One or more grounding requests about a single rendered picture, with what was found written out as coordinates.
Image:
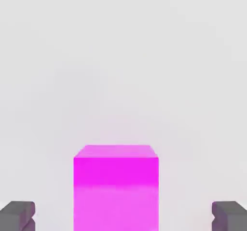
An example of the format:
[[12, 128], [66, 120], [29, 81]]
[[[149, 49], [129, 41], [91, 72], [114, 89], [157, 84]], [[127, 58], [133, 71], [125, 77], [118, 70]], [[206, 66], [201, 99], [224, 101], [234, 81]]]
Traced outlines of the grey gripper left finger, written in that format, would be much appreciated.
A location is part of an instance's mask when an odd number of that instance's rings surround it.
[[11, 201], [0, 210], [0, 231], [35, 231], [35, 203]]

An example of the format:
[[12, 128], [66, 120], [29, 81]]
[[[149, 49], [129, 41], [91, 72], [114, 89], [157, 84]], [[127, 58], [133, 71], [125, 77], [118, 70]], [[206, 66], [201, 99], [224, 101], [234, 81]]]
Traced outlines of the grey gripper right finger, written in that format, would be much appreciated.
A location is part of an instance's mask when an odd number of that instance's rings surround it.
[[212, 203], [212, 231], [247, 231], [247, 210], [236, 201]]

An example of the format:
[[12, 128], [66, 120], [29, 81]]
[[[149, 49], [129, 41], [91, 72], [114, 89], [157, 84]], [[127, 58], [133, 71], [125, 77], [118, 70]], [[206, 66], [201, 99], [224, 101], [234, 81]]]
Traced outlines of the small magenta cube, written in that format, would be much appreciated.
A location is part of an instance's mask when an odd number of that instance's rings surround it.
[[73, 231], [159, 231], [159, 158], [149, 145], [86, 145], [73, 160]]

